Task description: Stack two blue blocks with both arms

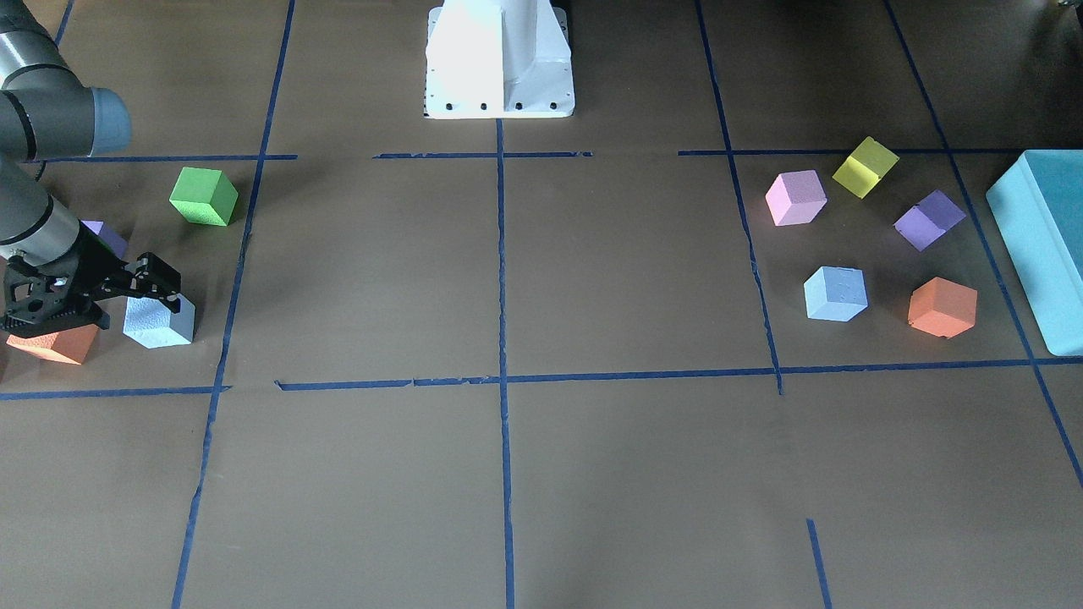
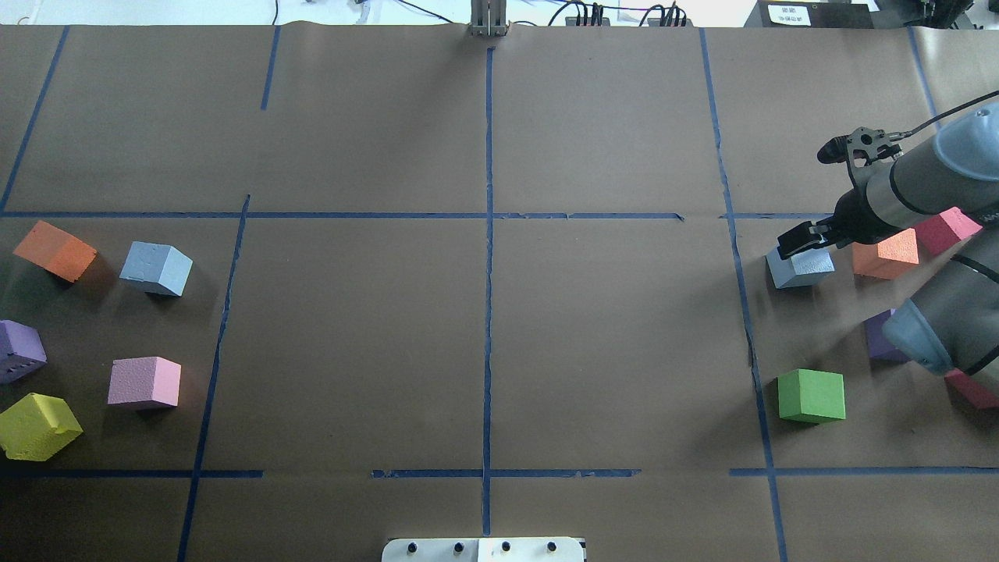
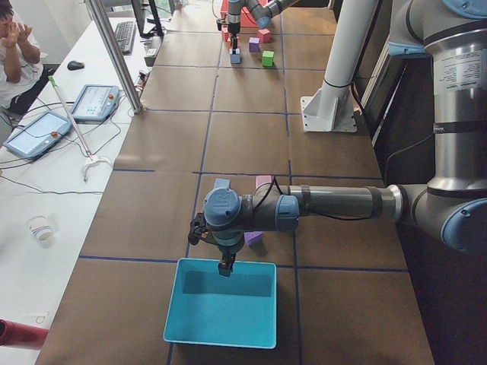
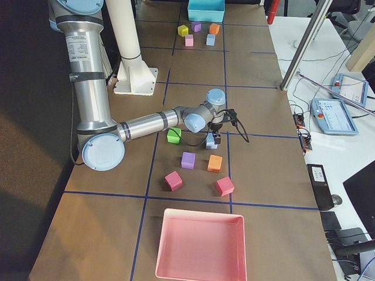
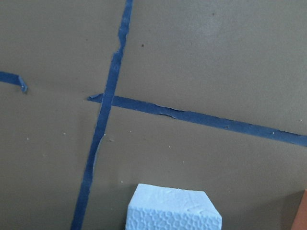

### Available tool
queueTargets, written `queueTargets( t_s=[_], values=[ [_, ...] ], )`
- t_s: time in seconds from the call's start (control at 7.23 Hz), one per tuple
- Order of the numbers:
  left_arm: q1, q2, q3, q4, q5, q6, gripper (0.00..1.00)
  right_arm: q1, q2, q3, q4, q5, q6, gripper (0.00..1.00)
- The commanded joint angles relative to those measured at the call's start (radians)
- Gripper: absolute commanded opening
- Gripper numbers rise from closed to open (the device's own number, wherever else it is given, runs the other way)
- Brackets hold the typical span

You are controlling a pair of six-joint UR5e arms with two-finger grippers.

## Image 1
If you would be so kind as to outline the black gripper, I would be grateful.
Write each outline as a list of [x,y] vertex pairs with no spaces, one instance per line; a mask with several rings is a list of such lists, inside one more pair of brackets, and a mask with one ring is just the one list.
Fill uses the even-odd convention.
[[65,308],[84,309],[97,299],[125,296],[157,300],[174,315],[181,310],[181,274],[173,265],[152,252],[139,255],[127,265],[89,228],[79,230],[78,238],[54,263],[51,275],[67,278],[58,289],[58,302]]

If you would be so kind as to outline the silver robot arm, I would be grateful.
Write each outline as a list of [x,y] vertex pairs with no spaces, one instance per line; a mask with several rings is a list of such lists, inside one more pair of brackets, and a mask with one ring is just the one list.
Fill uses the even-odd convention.
[[57,332],[106,325],[104,299],[154,299],[181,311],[181,277],[157,255],[128,263],[24,163],[92,157],[131,140],[130,114],[115,92],[81,85],[58,46],[22,1],[3,17],[3,326]]

